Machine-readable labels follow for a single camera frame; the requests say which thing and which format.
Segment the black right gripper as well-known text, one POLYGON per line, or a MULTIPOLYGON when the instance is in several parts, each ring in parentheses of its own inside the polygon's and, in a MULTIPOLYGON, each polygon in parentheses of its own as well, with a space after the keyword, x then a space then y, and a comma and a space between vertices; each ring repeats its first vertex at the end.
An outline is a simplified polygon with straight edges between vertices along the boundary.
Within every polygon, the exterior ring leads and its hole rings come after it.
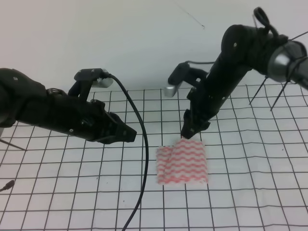
POLYGON ((223 62, 213 62, 210 72, 190 67, 196 62, 183 62, 178 64, 167 83, 178 85, 186 82, 192 85, 187 95, 190 108, 183 116, 181 136, 190 139, 197 133, 207 130, 210 119, 214 117, 223 104, 226 93, 223 84, 220 83, 219 75, 222 73, 223 62))

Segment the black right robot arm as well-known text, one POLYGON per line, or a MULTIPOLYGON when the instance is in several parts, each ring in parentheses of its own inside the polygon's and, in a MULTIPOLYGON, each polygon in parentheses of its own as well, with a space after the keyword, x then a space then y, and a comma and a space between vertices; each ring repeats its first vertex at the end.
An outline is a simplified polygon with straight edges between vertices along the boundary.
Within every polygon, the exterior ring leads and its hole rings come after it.
POLYGON ((232 25, 222 38, 221 52, 209 72, 192 68, 186 61, 178 64, 168 78, 169 97, 175 95, 182 82, 192 85, 182 137, 190 139, 208 129, 210 119, 251 70, 276 82, 293 81, 308 87, 308 53, 302 43, 285 35, 274 36, 266 28, 232 25))

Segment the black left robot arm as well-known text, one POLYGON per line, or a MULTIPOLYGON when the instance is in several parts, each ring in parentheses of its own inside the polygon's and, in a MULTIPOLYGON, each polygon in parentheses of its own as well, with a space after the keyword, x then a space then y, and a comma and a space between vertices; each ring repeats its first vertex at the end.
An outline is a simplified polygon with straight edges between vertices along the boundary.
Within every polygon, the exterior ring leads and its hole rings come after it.
POLYGON ((68 93, 45 88, 25 74, 0 70, 0 126, 19 121, 28 125, 75 136, 91 142, 133 142, 137 132, 118 115, 107 112, 105 103, 87 100, 90 89, 112 75, 101 68, 81 69, 68 93))

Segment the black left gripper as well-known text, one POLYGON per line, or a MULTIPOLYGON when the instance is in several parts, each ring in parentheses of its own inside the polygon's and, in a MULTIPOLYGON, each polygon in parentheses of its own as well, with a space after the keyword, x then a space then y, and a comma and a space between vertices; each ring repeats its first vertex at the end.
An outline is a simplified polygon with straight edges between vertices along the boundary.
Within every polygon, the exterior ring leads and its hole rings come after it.
POLYGON ((111 74, 101 68, 81 69, 75 74, 75 83, 68 93, 48 89, 47 95, 51 99, 48 129, 103 144, 134 142, 136 130, 126 125, 118 115, 107 113, 105 103, 87 101, 93 81, 100 77, 111 78, 111 74))

